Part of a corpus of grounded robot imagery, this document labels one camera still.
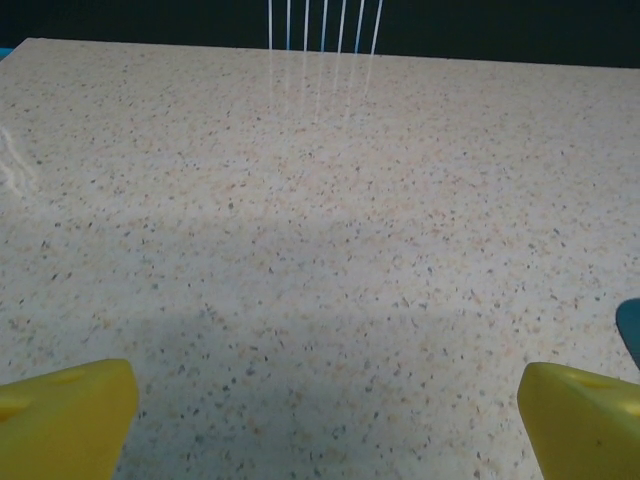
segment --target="speckled countertop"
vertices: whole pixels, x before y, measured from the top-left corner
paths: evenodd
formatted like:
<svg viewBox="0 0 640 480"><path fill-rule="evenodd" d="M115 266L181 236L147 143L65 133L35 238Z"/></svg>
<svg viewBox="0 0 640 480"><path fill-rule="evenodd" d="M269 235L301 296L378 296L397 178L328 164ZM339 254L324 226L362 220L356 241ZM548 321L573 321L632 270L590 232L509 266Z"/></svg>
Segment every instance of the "speckled countertop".
<svg viewBox="0 0 640 480"><path fill-rule="evenodd" d="M0 124L0 382L128 358L116 480L539 479L527 362L640 379L640 71L28 40Z"/></svg>

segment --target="vertical white line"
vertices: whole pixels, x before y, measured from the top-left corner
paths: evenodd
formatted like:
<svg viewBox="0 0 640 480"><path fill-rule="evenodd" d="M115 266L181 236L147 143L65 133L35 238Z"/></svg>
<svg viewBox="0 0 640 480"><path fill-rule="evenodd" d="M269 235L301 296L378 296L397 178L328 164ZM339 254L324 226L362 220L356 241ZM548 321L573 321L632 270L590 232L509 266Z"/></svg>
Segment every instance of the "vertical white line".
<svg viewBox="0 0 640 480"><path fill-rule="evenodd" d="M351 73L349 74L349 88L347 90L347 111L344 114L344 126L347 126L347 120L349 120L349 117L351 116L351 87L353 86L353 72L354 72L354 66L355 66L355 61L358 59L357 55L353 55L351 57Z"/></svg>
<svg viewBox="0 0 640 480"><path fill-rule="evenodd" d="M354 53L358 53L360 49L360 30L362 30L362 14L364 13L364 0L360 0L360 15L358 16L358 31L356 33L356 49Z"/></svg>
<svg viewBox="0 0 640 480"><path fill-rule="evenodd" d="M307 39L309 38L309 0L304 10L304 51L307 51Z"/></svg>
<svg viewBox="0 0 640 480"><path fill-rule="evenodd" d="M373 29L373 43L371 44L371 55L376 53L376 42L378 41L378 28L380 27L380 14L382 13L382 1L378 0L378 14L376 15L376 26Z"/></svg>
<svg viewBox="0 0 640 480"><path fill-rule="evenodd" d="M324 0L324 12L322 13L322 41L320 42L320 51L324 52L324 39L327 34L327 3L329 0Z"/></svg>
<svg viewBox="0 0 640 480"><path fill-rule="evenodd" d="M307 94L307 54L302 54L302 78L300 80L300 116L304 115L304 98Z"/></svg>
<svg viewBox="0 0 640 480"><path fill-rule="evenodd" d="M291 0L287 0L287 50L291 49Z"/></svg>
<svg viewBox="0 0 640 480"><path fill-rule="evenodd" d="M338 40L338 53L342 52L342 34L344 32L344 11L347 8L347 0L342 0L342 15L340 15L340 38Z"/></svg>
<svg viewBox="0 0 640 480"><path fill-rule="evenodd" d="M289 113L289 59L291 55L284 55L284 115Z"/></svg>
<svg viewBox="0 0 640 480"><path fill-rule="evenodd" d="M318 123L318 112L320 111L320 91L322 90L322 71L324 70L324 58L326 55L320 55L320 71L318 72L318 93L316 95L316 115L314 122Z"/></svg>
<svg viewBox="0 0 640 480"><path fill-rule="evenodd" d="M367 100L367 92L369 91L369 78L371 78L371 65L373 64L373 55L369 55L369 67L367 68L367 80L364 82L364 93L362 94L362 103Z"/></svg>
<svg viewBox="0 0 640 480"><path fill-rule="evenodd" d="M273 50L269 50L269 115L273 115Z"/></svg>
<svg viewBox="0 0 640 480"><path fill-rule="evenodd" d="M340 60L342 59L342 55L336 55L336 74L333 78L333 91L331 93L331 103L329 105L329 114L333 113L333 104L336 98L336 92L338 90L338 75L340 72Z"/></svg>
<svg viewBox="0 0 640 480"><path fill-rule="evenodd" d="M269 0L269 50L273 49L273 0Z"/></svg>

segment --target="white string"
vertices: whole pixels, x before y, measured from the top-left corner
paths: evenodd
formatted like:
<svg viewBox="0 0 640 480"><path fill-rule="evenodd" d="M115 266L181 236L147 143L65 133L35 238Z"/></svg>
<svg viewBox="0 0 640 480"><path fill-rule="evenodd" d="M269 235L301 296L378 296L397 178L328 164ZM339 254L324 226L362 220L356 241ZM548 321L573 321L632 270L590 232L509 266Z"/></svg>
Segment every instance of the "white string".
<svg viewBox="0 0 640 480"><path fill-rule="evenodd" d="M347 7L347 0L342 0L342 15L340 16L340 39L338 40L338 53L342 52L342 33L344 32L344 11Z"/></svg>
<svg viewBox="0 0 640 480"><path fill-rule="evenodd" d="M273 0L269 0L269 50L273 49Z"/></svg>
<svg viewBox="0 0 640 480"><path fill-rule="evenodd" d="M373 44L371 45L371 55L376 53L376 41L378 40L378 27L380 26L380 14L382 13L382 1L378 0L378 14L376 15L376 27L373 30Z"/></svg>
<svg viewBox="0 0 640 480"><path fill-rule="evenodd" d="M304 51L307 51L307 39L309 38L309 0L304 10Z"/></svg>
<svg viewBox="0 0 640 480"><path fill-rule="evenodd" d="M327 33L327 3L328 0L324 0L324 12L322 14L322 42L320 44L321 52L324 52L324 39Z"/></svg>
<svg viewBox="0 0 640 480"><path fill-rule="evenodd" d="M364 0L360 0L360 16L358 17L358 32L356 33L356 50L354 53L358 53L360 49L360 30L362 30L362 14L364 12Z"/></svg>
<svg viewBox="0 0 640 480"><path fill-rule="evenodd" d="M287 0L287 50L291 49L291 0Z"/></svg>

